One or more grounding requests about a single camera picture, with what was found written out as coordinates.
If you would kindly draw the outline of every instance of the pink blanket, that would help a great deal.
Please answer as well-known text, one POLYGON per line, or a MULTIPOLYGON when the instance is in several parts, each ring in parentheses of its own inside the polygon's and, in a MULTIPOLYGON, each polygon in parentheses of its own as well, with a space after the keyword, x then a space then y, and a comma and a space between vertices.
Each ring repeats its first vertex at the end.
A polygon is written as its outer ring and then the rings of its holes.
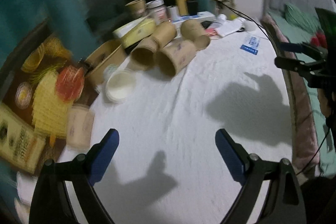
MULTIPOLYGON (((263 22, 272 25, 278 39, 281 42, 289 42, 270 15, 264 15, 262 20, 263 22)), ((295 54, 292 52, 285 52, 285 56, 288 58, 296 58, 295 54)), ((292 92, 291 97, 293 100, 290 102, 290 106, 293 108, 295 116, 293 164, 297 168, 302 169, 316 153, 318 149, 318 142, 310 99, 305 82, 303 78, 295 72, 289 73, 289 81, 290 83, 286 83, 286 85, 292 92)), ((311 165, 315 166, 319 162, 320 154, 318 153, 312 160, 311 165)))

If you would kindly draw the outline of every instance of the red object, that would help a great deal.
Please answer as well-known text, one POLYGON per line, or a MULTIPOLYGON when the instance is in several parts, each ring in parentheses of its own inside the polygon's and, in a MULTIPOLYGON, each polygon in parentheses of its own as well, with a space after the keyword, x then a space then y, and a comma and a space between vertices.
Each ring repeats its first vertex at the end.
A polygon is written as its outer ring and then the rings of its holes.
POLYGON ((321 47, 323 47, 323 48, 328 48, 328 46, 327 46, 327 40, 326 40, 326 36, 324 35, 324 33, 317 32, 317 33, 316 33, 316 37, 318 38, 321 47))
POLYGON ((205 30, 208 37, 221 37, 214 28, 208 28, 205 30))
POLYGON ((312 44, 316 47, 319 47, 320 46, 319 39, 317 37, 312 37, 311 40, 310 40, 310 44, 312 44))
POLYGON ((84 70, 73 66, 64 68, 58 75, 55 92, 58 97, 66 102, 76 100, 84 88, 84 70))
POLYGON ((317 32, 310 40, 310 44, 316 47, 328 48, 326 36, 322 32, 317 32))

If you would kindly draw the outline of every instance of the yellow container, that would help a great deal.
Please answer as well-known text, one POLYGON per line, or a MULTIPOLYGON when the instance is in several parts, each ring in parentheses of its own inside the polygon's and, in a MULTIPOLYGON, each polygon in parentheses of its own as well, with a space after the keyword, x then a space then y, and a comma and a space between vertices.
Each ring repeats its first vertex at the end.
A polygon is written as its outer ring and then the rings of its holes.
POLYGON ((139 20, 140 19, 134 20, 114 31, 114 34, 120 38, 121 44, 124 48, 127 48, 151 35, 156 29, 155 21, 152 18, 147 18, 136 25, 139 20))

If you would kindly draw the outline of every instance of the white bed sheet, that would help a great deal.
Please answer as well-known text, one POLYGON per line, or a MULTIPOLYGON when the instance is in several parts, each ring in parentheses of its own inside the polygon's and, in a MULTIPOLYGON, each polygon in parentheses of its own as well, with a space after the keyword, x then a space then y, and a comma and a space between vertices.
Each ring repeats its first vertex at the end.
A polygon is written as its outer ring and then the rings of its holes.
MULTIPOLYGON (((172 80, 157 68, 137 72, 136 89, 122 104, 98 96, 91 145, 110 128, 118 130, 120 144, 94 188, 116 224, 220 223, 241 188, 216 148, 220 128, 248 153, 291 159, 290 109, 276 54, 266 39, 256 56, 241 50, 246 35, 213 40, 172 80)), ((60 161, 76 154, 66 147, 60 161)), ((86 223, 67 185, 78 221, 86 223)), ((249 223, 257 220, 266 191, 263 185, 249 223)))

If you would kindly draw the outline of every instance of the cardboard box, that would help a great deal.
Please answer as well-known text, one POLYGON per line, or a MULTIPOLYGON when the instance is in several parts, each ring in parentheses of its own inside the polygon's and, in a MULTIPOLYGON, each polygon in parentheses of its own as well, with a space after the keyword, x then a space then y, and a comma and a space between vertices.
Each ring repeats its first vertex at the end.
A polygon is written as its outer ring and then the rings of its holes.
POLYGON ((94 69, 85 76, 85 79, 88 79, 94 86, 100 85, 104 82, 103 72, 105 68, 111 64, 120 66, 125 59, 126 53, 120 41, 109 40, 86 59, 94 69))

